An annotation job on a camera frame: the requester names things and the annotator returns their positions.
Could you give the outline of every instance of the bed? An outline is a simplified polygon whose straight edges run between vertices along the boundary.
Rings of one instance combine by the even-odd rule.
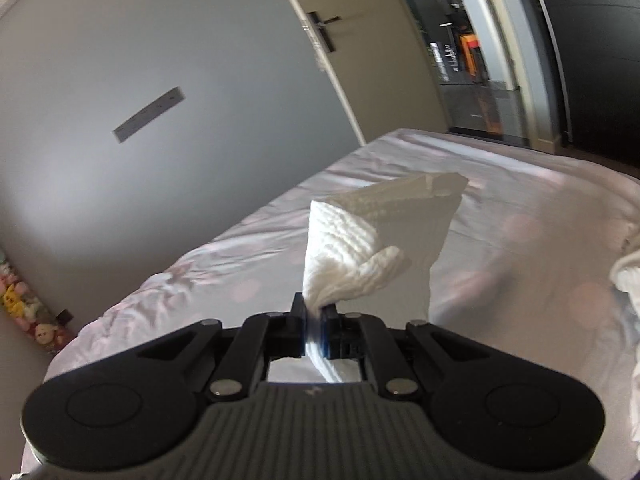
[[[146,280],[85,326],[47,378],[203,318],[239,326],[288,310],[302,286],[310,200],[412,171],[469,179],[431,269],[430,321],[588,384],[607,414],[592,463],[609,479],[630,479],[640,469],[629,418],[640,335],[608,272],[640,226],[640,184],[482,140],[398,130],[356,150]],[[282,363],[270,377],[292,376],[321,380],[305,362]],[[34,464],[27,449],[23,470]]]

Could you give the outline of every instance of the white door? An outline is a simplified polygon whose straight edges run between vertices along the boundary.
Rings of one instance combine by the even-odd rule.
[[[362,143],[396,128],[447,130],[438,79],[404,0],[290,1]]]

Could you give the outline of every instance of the paper towel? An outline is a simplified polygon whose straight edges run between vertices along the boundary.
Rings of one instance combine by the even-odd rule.
[[[455,173],[414,173],[311,203],[306,353],[327,381],[357,377],[354,368],[338,369],[321,356],[322,307],[340,301],[341,312],[373,314],[393,328],[427,319],[429,270],[466,183]]]

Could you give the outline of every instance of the metal screw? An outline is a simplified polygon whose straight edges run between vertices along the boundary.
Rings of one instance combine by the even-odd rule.
[[[385,387],[389,393],[396,396],[411,395],[418,391],[418,385],[415,381],[402,377],[391,379]]]
[[[233,379],[219,379],[209,385],[209,390],[215,396],[228,397],[240,392],[240,390],[242,390],[242,384]]]

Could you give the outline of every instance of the stuffed toy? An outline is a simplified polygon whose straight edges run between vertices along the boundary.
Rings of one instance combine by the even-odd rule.
[[[0,303],[16,325],[51,354],[75,336],[57,322],[0,251]]]

